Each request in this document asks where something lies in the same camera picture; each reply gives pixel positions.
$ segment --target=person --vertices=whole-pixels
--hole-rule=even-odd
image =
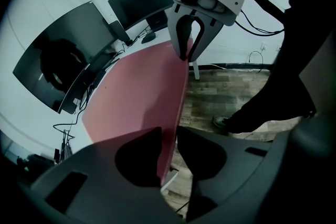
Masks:
[[[311,3],[325,7],[326,12],[308,12]],[[285,37],[265,86],[230,118],[213,118],[224,134],[253,132],[270,120],[288,120],[316,112],[299,75],[334,30],[332,18],[336,9],[333,0],[289,0],[289,4],[291,8],[283,18],[277,17],[283,23]]]
[[[74,43],[63,38],[45,40],[41,48],[40,65],[45,79],[57,90],[67,93],[87,65],[84,54]]]

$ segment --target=shoe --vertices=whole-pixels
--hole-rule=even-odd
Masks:
[[[227,120],[227,118],[221,117],[221,116],[214,116],[212,118],[212,123],[221,129],[225,128],[225,121]]]

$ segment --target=black cable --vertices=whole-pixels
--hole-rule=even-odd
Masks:
[[[78,123],[78,117],[79,117],[79,114],[81,113],[81,112],[83,112],[84,110],[85,110],[85,108],[87,107],[87,105],[88,105],[88,102],[89,102],[89,99],[90,99],[90,97],[91,97],[91,95],[92,95],[92,93],[93,93],[93,88],[91,87],[91,85],[89,86],[89,90],[87,90],[87,95],[86,95],[86,100],[85,100],[85,106],[84,106],[84,108],[83,109],[80,109],[80,111],[78,112],[78,114],[77,114],[77,118],[76,118],[76,122],[75,123],[59,123],[59,124],[55,124],[55,125],[53,125],[53,128],[54,129],[56,129],[57,131],[59,131],[59,132],[61,132],[61,133],[63,133],[63,135],[64,135],[64,133],[65,132],[68,132],[68,136],[70,136],[71,137],[71,139],[72,138],[75,138],[74,136],[72,136],[72,135],[70,135],[69,134],[69,132],[70,132],[70,130],[71,130],[71,126],[73,126],[73,125],[76,125],[77,123]],[[69,130],[63,130],[63,131],[61,131],[59,128],[56,128],[56,126],[61,126],[61,125],[66,125],[66,126],[70,126],[70,129]]]
[[[260,53],[260,52],[258,52],[258,51],[256,51],[256,50],[254,50],[254,51],[252,51],[251,53],[250,53],[250,55],[248,56],[248,62],[250,63],[250,60],[251,60],[251,55],[252,55],[252,53],[253,52],[256,52],[256,53],[258,53],[258,54],[260,54],[260,56],[261,56],[261,60],[262,60],[262,64],[261,64],[261,69],[257,72],[257,73],[260,73],[261,72],[261,70],[263,69],[263,65],[264,65],[264,58],[263,58],[263,55]]]
[[[148,32],[146,31],[146,33],[143,33],[141,36],[139,36],[139,38],[143,38],[144,36],[146,36],[148,34]]]
[[[86,89],[86,96],[88,95],[88,93],[89,93],[89,90],[88,89]],[[82,107],[82,100],[80,100],[80,104],[79,104],[79,110],[81,110],[83,107]]]
[[[131,46],[138,40],[138,38],[142,38],[142,37],[144,37],[145,35],[142,36],[142,37],[140,37],[140,36],[141,36],[142,32],[144,32],[144,31],[146,31],[146,34],[148,33],[148,32],[147,32],[147,28],[148,28],[148,27],[149,27],[149,25],[147,25],[146,28],[143,29],[143,30],[136,36],[136,38],[133,40],[132,44],[130,44],[128,47],[131,47]]]
[[[255,27],[255,26],[251,23],[251,21],[247,18],[246,14],[243,12],[242,9],[240,10],[240,12],[241,12],[242,14],[244,14],[244,16],[245,16],[246,20],[248,21],[248,23],[249,23],[254,29],[256,29],[257,31],[262,32],[262,33],[264,33],[264,34],[273,34],[273,33],[275,33],[274,31],[273,31],[273,32],[270,32],[270,31],[266,31],[266,30],[263,30],[263,29],[260,29],[260,28]]]
[[[261,34],[253,33],[253,32],[251,32],[250,30],[247,30],[244,26],[240,25],[237,21],[235,21],[235,23],[236,23],[240,28],[242,28],[243,30],[249,32],[249,33],[252,34],[252,35],[259,36],[259,37],[270,37],[270,36],[275,36],[275,35],[277,35],[277,34],[279,34],[279,33],[281,33],[281,32],[284,31],[284,29],[283,29],[283,30],[281,30],[281,31],[276,31],[276,32],[274,32],[274,33],[272,33],[272,34],[261,35]]]
[[[109,64],[109,66],[107,66],[107,67],[105,68],[105,71],[106,71],[107,69],[109,69],[114,63],[118,62],[119,60],[120,60],[120,58],[118,58],[118,59],[112,61],[112,62]]]
[[[111,59],[111,61],[113,61],[117,56],[121,55],[121,51],[125,52],[124,50],[119,50]]]
[[[178,211],[180,211],[183,207],[185,207],[187,204],[189,204],[190,200],[187,201],[183,206],[181,206],[178,210],[175,211],[175,213],[177,213]]]

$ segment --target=wooden floor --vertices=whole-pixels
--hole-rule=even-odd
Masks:
[[[180,125],[220,134],[221,130],[212,124],[212,117],[230,117],[259,92],[268,76],[269,71],[266,70],[260,73],[255,70],[201,70],[200,80],[195,80],[193,72],[190,72]],[[298,120],[269,121],[252,133],[230,135],[241,139],[271,141],[277,133],[292,129]],[[180,172],[163,192],[163,196],[177,210],[189,201],[192,174],[176,147],[172,167]],[[179,211],[183,217],[186,212],[187,206]]]

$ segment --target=red board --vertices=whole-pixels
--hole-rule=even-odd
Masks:
[[[82,120],[92,141],[161,127],[157,171],[162,181],[174,151],[187,80],[188,62],[177,56],[170,41],[120,59],[84,111]]]

